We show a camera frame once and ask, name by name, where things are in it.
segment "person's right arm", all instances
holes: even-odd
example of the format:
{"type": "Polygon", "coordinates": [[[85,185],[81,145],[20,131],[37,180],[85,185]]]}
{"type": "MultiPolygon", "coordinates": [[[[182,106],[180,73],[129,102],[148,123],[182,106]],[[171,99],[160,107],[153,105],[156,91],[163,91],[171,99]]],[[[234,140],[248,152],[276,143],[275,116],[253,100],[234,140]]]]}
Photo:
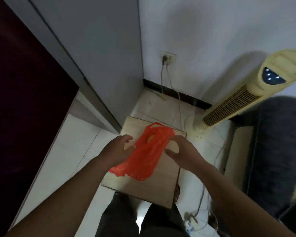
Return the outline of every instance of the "person's right arm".
{"type": "Polygon", "coordinates": [[[296,237],[287,227],[235,187],[216,167],[204,160],[192,143],[180,135],[170,140],[178,144],[179,153],[169,149],[165,149],[165,153],[180,167],[191,171],[201,180],[233,236],[296,237]]]}

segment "black baseboard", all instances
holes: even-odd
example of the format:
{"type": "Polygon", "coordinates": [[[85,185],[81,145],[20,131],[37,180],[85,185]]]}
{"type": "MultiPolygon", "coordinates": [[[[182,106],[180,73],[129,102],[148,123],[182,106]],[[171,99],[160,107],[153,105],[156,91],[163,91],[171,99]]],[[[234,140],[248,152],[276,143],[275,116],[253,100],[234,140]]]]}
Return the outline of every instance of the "black baseboard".
{"type": "MultiPolygon", "coordinates": [[[[144,79],[144,86],[151,89],[151,90],[158,91],[161,93],[161,85],[160,84],[157,84],[157,83],[154,83],[150,80],[144,79]]],[[[165,95],[171,96],[175,99],[179,99],[178,94],[175,90],[165,87],[165,86],[162,86],[162,88],[163,88],[163,93],[165,95]]],[[[179,94],[180,94],[181,101],[188,103],[190,105],[194,105],[194,106],[201,108],[203,110],[207,110],[208,108],[210,108],[212,106],[212,104],[210,104],[210,103],[207,103],[207,102],[202,101],[200,99],[186,95],[182,92],[179,92],[179,94]]],[[[234,117],[230,118],[229,120],[238,123],[241,120],[241,117],[239,115],[235,115],[234,117]]]]}

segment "person's left hand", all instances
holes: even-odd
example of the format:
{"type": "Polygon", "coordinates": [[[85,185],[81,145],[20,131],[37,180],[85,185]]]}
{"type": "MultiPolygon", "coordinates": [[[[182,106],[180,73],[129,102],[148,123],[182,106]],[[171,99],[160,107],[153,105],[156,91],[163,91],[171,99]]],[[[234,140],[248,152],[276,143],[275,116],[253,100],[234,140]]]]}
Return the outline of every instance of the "person's left hand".
{"type": "Polygon", "coordinates": [[[117,136],[103,148],[99,157],[103,158],[110,168],[123,163],[135,149],[135,146],[131,146],[124,150],[125,143],[132,139],[130,135],[117,136]]]}

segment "forearm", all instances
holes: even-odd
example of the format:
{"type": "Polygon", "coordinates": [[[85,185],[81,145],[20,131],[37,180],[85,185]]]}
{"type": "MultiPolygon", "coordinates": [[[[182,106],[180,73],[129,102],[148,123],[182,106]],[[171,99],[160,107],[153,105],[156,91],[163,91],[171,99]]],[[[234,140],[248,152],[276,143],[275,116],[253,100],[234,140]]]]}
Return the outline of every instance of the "forearm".
{"type": "Polygon", "coordinates": [[[21,220],[8,237],[71,237],[80,223],[110,165],[102,157],[84,168],[21,220]]]}
{"type": "Polygon", "coordinates": [[[296,236],[235,187],[214,166],[204,161],[197,167],[195,175],[207,188],[234,236],[296,236]]]}

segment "black plug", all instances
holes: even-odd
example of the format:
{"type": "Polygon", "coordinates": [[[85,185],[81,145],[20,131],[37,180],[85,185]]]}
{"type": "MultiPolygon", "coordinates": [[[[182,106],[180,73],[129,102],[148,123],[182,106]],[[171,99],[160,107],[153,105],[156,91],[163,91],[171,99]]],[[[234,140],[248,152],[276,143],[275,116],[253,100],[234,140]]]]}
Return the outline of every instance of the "black plug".
{"type": "Polygon", "coordinates": [[[162,65],[164,66],[164,63],[167,61],[168,57],[166,55],[164,55],[162,57],[162,65]]]}

